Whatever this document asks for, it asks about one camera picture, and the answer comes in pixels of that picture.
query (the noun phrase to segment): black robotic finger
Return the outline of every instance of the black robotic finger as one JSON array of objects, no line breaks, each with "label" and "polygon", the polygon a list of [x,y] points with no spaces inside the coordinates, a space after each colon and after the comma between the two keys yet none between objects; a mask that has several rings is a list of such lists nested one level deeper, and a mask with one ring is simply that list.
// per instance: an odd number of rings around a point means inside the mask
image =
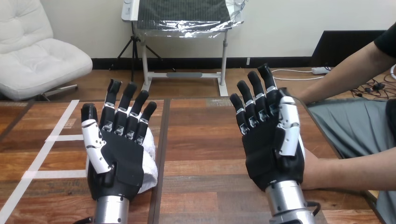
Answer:
[{"label": "black robotic finger", "polygon": [[131,112],[127,118],[127,126],[124,129],[125,137],[133,140],[136,139],[136,130],[138,127],[138,116],[141,110],[141,107],[146,102],[147,98],[149,97],[149,92],[142,90],[139,95],[136,97],[135,103],[132,106]]},{"label": "black robotic finger", "polygon": [[262,88],[261,80],[255,71],[249,72],[247,75],[250,83],[253,86],[253,91],[256,95],[256,111],[259,115],[261,122],[268,120],[268,105],[267,98],[265,97],[264,89]]},{"label": "black robotic finger", "polygon": [[125,88],[124,94],[122,95],[117,112],[115,113],[113,131],[118,135],[124,134],[124,129],[127,125],[127,110],[129,104],[131,103],[132,96],[136,91],[136,88],[136,84],[132,82],[128,83],[128,86]]},{"label": "black robotic finger", "polygon": [[98,121],[98,114],[94,104],[84,104],[83,108],[81,108],[81,121],[84,122],[89,119],[95,119],[96,122]]},{"label": "black robotic finger", "polygon": [[143,144],[144,138],[146,137],[147,128],[149,126],[150,117],[156,109],[157,104],[153,101],[151,101],[144,109],[138,123],[136,138],[134,139],[137,144]]},{"label": "black robotic finger", "polygon": [[131,114],[138,116],[141,110],[141,107],[146,102],[147,98],[149,98],[149,92],[146,90],[142,90],[139,95],[136,97],[135,103],[132,106]]},{"label": "black robotic finger", "polygon": [[272,115],[276,115],[278,110],[277,102],[277,87],[275,84],[274,76],[267,63],[257,68],[261,77],[264,80],[265,88],[267,89],[267,103]]},{"label": "black robotic finger", "polygon": [[122,84],[121,81],[115,79],[110,80],[109,87],[107,88],[105,104],[114,107],[117,98],[117,93],[120,90],[121,84]]},{"label": "black robotic finger", "polygon": [[246,110],[246,117],[249,120],[250,127],[256,127],[259,122],[256,116],[256,106],[255,101],[253,100],[252,93],[250,93],[250,89],[245,81],[240,80],[237,83],[237,87],[239,91],[242,93],[243,101],[245,101],[245,110]]},{"label": "black robotic finger", "polygon": [[153,115],[154,111],[157,109],[157,104],[153,101],[148,103],[146,109],[144,109],[143,114],[141,115],[140,119],[149,122],[151,115]]},{"label": "black robotic finger", "polygon": [[107,95],[105,105],[102,110],[102,116],[100,117],[99,128],[111,132],[113,130],[114,123],[114,104],[117,98],[117,93],[120,90],[121,82],[111,79],[109,87],[107,88]]},{"label": "black robotic finger", "polygon": [[243,108],[243,103],[239,98],[238,94],[236,93],[233,93],[230,96],[230,100],[235,107],[236,122],[238,124],[239,130],[243,135],[245,135],[250,131],[250,129],[246,122],[246,112],[245,112],[245,108]]},{"label": "black robotic finger", "polygon": [[127,87],[124,90],[124,93],[122,94],[120,105],[118,106],[119,109],[122,109],[124,111],[128,110],[129,104],[131,103],[131,99],[134,96],[136,89],[137,86],[135,83],[128,83]]}]

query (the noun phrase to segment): chair leg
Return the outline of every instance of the chair leg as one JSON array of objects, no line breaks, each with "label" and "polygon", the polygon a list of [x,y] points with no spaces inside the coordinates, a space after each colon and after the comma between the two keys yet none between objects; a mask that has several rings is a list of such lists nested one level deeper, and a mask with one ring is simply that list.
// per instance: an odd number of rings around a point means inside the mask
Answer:
[{"label": "chair leg", "polygon": [[72,90],[72,89],[78,89],[77,85],[69,85],[69,86],[65,86],[65,87],[60,87],[57,88],[56,90],[52,90],[52,91],[48,91],[42,94],[42,96],[44,98],[47,99],[47,97],[64,92],[64,91],[68,91],[68,90]]}]

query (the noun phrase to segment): white cushion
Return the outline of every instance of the white cushion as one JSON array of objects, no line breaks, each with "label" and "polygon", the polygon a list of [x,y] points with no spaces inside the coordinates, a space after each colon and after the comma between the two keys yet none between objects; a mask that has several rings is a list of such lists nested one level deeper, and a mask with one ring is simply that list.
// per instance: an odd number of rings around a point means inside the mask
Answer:
[{"label": "white cushion", "polygon": [[86,53],[49,38],[18,51],[0,54],[0,91],[13,100],[26,99],[91,70],[92,60]]},{"label": "white cushion", "polygon": [[0,54],[52,37],[40,0],[0,0]]}]

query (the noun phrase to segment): black tripod leg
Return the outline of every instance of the black tripod leg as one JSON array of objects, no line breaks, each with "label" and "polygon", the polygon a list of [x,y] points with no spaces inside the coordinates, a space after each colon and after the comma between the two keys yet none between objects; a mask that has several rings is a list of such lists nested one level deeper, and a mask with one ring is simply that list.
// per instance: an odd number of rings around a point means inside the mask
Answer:
[{"label": "black tripod leg", "polygon": [[138,55],[137,55],[137,40],[134,41],[134,52],[135,52],[135,58],[136,58],[137,60],[139,60],[139,57],[138,57]]},{"label": "black tripod leg", "polygon": [[[119,62],[119,60],[120,60],[122,54],[124,54],[124,51],[125,51],[125,50],[127,49],[127,47],[131,44],[131,42],[132,42],[132,40],[133,40],[132,38],[133,38],[133,37],[131,36],[131,39],[130,39],[130,40],[128,41],[128,43],[125,45],[125,47],[124,47],[124,49],[121,51],[120,55],[118,55],[116,63]],[[109,68],[109,70],[113,70],[113,69],[116,69],[116,67],[115,67],[114,64],[112,64],[112,66]]]},{"label": "black tripod leg", "polygon": [[[161,61],[161,63],[164,64],[163,59],[162,59],[155,51],[153,51],[153,50],[152,50],[149,46],[147,46],[147,45],[146,45],[146,48],[147,48],[149,51],[151,51],[151,53],[153,53],[153,54],[158,58],[158,60]],[[172,69],[173,72],[176,72],[176,69],[173,68],[172,66],[169,65],[169,68]]]},{"label": "black tripod leg", "polygon": [[135,55],[136,49],[136,39],[134,39],[134,43],[132,45],[132,65],[131,65],[131,82],[134,81],[134,72],[135,72],[135,56],[137,58],[137,54]]}]

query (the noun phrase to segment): power strip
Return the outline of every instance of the power strip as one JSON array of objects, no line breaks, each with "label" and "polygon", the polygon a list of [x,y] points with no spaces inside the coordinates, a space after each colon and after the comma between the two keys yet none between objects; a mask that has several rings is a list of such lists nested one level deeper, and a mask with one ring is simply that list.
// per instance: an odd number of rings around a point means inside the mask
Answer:
[{"label": "power strip", "polygon": [[327,70],[325,67],[312,68],[312,73],[315,74],[315,75],[318,75],[318,74],[327,74],[327,73],[329,73],[329,72],[330,72],[330,71]]}]

